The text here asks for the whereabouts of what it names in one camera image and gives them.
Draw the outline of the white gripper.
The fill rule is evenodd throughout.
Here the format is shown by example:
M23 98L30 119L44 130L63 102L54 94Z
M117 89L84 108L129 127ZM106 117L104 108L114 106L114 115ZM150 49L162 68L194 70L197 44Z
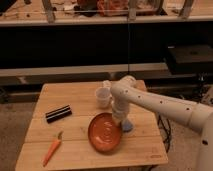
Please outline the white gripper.
M112 118L114 122L119 125L123 124L126 119L127 115L130 111L130 105L126 101L114 99L111 103L112 106Z

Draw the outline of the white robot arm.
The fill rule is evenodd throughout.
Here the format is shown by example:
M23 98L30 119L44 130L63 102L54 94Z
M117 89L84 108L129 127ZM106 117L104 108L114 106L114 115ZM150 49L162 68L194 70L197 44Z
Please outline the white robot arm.
M114 122L124 123L130 104L135 104L186 126L201 135L195 171L213 171L213 107L142 91L136 84L136 79L127 75L111 85Z

